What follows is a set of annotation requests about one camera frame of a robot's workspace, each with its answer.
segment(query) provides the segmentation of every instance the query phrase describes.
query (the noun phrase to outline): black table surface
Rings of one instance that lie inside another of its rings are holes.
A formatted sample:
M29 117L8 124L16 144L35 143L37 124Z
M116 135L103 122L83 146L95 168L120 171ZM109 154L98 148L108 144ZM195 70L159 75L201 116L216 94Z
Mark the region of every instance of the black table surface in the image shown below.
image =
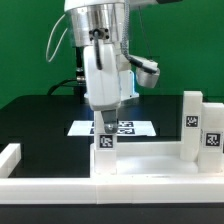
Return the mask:
M123 121L152 121L156 137L119 142L180 141L182 97L142 96L119 109ZM74 120L93 120L74 96L23 96L0 110L0 149L22 144L10 178L89 177L93 137L67 136ZM223 204L1 205L0 223L224 223Z

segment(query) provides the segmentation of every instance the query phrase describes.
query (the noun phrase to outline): white plastic block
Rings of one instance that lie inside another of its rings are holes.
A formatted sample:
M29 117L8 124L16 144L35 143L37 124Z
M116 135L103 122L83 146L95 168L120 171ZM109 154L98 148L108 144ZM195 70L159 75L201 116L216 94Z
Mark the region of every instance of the white plastic block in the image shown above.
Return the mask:
M222 171L223 157L220 152L199 152L199 172L219 173Z
M97 204L132 203L131 177L101 177L96 182Z
M224 127L224 105L222 103L203 103L202 129Z
M221 103L203 103L198 158L200 172L222 171L223 135L224 105Z
M0 181L0 204L96 204L96 185L85 178Z
M182 118L182 147L180 158L196 161L200 146L202 93L185 91Z
M95 150L94 170L98 174L116 174L117 155L115 150Z
M184 91L184 113L200 113L202 97L200 91Z
M20 159L20 144L9 144L0 154L0 178L7 178Z

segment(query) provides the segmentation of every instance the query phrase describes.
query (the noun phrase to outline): green backdrop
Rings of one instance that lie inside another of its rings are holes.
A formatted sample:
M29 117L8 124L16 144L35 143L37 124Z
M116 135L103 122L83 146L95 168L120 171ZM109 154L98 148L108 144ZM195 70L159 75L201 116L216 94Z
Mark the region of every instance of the green backdrop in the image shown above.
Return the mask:
M75 54L66 36L56 59L45 61L50 31L63 14L64 0L0 1L0 107L22 95L46 94L49 87L74 76ZM184 0L142 10L152 55L161 77L142 94L182 94L201 90L224 97L224 1ZM60 32L66 27L61 24ZM131 15L131 53L149 56L139 22ZM62 89L57 94L72 94Z

